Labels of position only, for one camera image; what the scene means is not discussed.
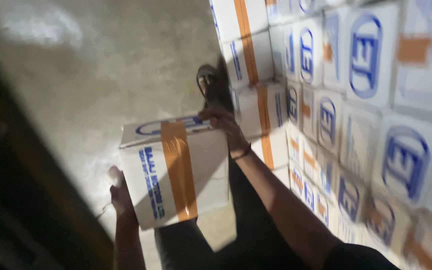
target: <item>hand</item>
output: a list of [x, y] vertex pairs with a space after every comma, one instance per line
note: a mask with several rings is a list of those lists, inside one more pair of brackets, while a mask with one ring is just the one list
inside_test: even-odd
[[201, 120], [208, 120], [215, 129], [226, 133], [227, 145], [232, 158], [243, 155], [244, 150], [249, 147], [248, 141], [244, 138], [241, 128], [234, 120], [234, 115], [222, 107], [205, 108], [198, 114]]
[[117, 217], [131, 216], [136, 217], [135, 209], [129, 196], [128, 185], [124, 179], [123, 172], [116, 166], [111, 167], [107, 174], [116, 185], [112, 185], [109, 189], [111, 193], [111, 203], [116, 210]]

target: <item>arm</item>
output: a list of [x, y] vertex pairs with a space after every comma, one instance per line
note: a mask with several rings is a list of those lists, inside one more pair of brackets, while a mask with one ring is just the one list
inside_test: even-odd
[[[249, 147], [234, 116], [229, 112], [209, 108], [200, 113], [200, 118], [210, 119], [214, 128], [226, 133], [232, 158], [240, 157]], [[253, 151], [238, 158], [236, 163], [258, 193], [292, 250], [312, 269], [322, 269], [329, 252], [341, 241], [279, 181]]]
[[129, 196], [123, 172], [113, 166], [108, 174], [117, 181], [110, 188], [111, 203], [116, 210], [116, 237], [114, 243], [114, 270], [145, 270], [143, 250], [139, 240], [139, 222]]

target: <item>gray floor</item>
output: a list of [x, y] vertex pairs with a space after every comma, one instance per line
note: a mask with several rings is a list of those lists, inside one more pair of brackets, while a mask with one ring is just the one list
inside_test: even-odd
[[[206, 0], [0, 0], [0, 70], [111, 237], [121, 125], [197, 112], [195, 72], [218, 54]], [[235, 236], [229, 206], [198, 223], [214, 249]], [[158, 269], [152, 232], [141, 239]]]

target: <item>black pants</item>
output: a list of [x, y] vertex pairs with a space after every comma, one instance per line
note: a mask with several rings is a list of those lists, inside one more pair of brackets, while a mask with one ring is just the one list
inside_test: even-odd
[[239, 166], [229, 159], [229, 186], [236, 213], [236, 240], [213, 252], [196, 220], [154, 230], [163, 270], [305, 269], [279, 233]]

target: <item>bracelet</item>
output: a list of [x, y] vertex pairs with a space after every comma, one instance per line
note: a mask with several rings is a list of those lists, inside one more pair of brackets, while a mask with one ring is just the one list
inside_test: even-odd
[[247, 156], [249, 154], [249, 151], [251, 151], [251, 143], [249, 143], [248, 147], [246, 149], [244, 149], [244, 152], [240, 156], [234, 157], [233, 160], [237, 161], [240, 158]]

